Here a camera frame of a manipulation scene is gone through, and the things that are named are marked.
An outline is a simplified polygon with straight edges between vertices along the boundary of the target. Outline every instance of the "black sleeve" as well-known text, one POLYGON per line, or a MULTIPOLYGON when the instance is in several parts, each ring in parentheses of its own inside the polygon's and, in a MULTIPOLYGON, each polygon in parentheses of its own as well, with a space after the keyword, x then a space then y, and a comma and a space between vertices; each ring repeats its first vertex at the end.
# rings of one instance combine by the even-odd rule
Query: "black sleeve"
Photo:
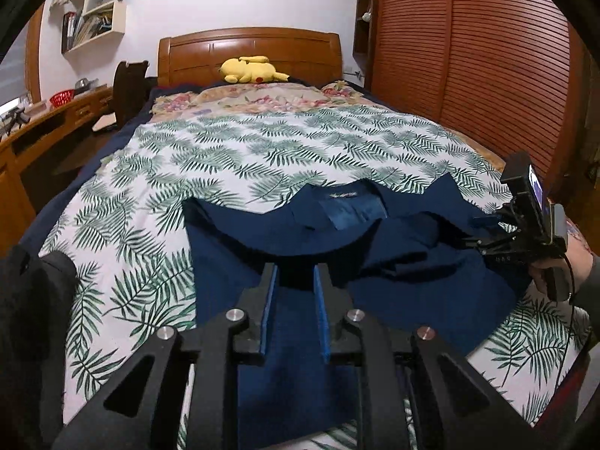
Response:
POLYGON ((581 284, 573 299, 573 304, 587 311, 594 332, 600 333, 600 261, 597 255, 594 255, 592 271, 586 281, 581 284))

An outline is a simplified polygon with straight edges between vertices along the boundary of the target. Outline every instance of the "bed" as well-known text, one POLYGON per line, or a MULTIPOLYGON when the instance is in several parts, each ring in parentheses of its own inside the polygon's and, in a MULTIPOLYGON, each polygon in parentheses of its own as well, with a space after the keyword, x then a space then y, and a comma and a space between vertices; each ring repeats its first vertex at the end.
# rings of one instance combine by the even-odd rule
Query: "bed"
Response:
MULTIPOLYGON (((151 115, 128 125, 128 141, 121 137, 113 150, 110 144, 104 149, 102 166, 81 179, 40 252, 67 253, 80 280, 65 347, 65 422, 160 326, 194 326, 183 199, 266 212, 306 183, 368 177, 396 191, 422 192, 447 172, 464 198, 486 212, 510 197, 499 183, 499 157, 339 81, 341 66, 339 37, 330 33, 229 28, 160 41, 162 89, 147 104, 151 115), (259 54, 299 81, 211 87, 220 79, 220 63, 259 54)), ((565 345, 561 378, 586 341, 589 322, 582 311, 575 314, 569 340, 570 313, 531 285, 514 312, 469 355, 532 425, 554 394, 565 345)), ((179 448, 186 424, 184 411, 179 448)), ((356 428, 349 422, 283 447, 355 445, 356 428)))

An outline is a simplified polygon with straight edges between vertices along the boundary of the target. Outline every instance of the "metal screw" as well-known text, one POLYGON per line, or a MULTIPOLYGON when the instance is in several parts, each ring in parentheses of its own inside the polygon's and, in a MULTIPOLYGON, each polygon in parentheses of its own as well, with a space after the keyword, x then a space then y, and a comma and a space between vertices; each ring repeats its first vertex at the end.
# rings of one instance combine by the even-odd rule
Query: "metal screw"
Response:
POLYGON ((421 326, 416 330, 416 335, 422 340, 431 340, 436 336, 436 331, 431 326, 421 326))
POLYGON ((225 317, 229 321, 239 321, 246 316, 243 309, 233 308, 226 312, 225 317))
POLYGON ((346 316, 350 321, 358 323, 358 321, 362 321, 362 319, 365 317, 365 312, 362 311, 362 309, 351 309, 348 311, 348 313, 346 313, 346 316))
POLYGON ((175 335, 175 328, 172 326, 161 326, 158 330, 156 330, 156 336, 161 340, 168 340, 175 335))

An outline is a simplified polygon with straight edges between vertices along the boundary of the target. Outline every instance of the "wooden cabinet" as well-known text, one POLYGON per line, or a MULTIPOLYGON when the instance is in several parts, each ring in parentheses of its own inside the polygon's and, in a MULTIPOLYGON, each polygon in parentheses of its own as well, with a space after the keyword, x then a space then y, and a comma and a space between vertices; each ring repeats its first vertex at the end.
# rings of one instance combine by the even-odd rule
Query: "wooden cabinet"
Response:
POLYGON ((57 165, 92 135, 91 123, 109 112, 112 88, 76 97, 0 143, 0 256, 17 243, 35 215, 77 176, 57 165))
POLYGON ((10 150, 0 152, 0 255, 19 241, 35 212, 16 171, 10 150))

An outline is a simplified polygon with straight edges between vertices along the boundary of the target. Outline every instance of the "book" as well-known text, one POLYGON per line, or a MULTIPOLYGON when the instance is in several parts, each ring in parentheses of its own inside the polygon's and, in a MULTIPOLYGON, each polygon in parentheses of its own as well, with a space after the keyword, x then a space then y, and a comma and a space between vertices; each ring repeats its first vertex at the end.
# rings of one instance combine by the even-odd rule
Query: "book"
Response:
POLYGON ((101 18, 98 15, 89 16, 85 23, 82 25, 79 34, 75 38, 74 45, 79 45, 82 42, 85 42, 91 39, 100 26, 101 18))
POLYGON ((85 21, 85 18, 83 18, 82 13, 78 12, 77 13, 77 21, 75 23, 75 32, 73 33, 73 41, 75 40, 75 37, 81 31, 81 27, 82 27, 84 21, 85 21))
POLYGON ((70 49, 69 44, 71 43, 70 39, 73 37, 75 16, 75 12, 67 12, 62 17, 61 52, 63 54, 70 49))

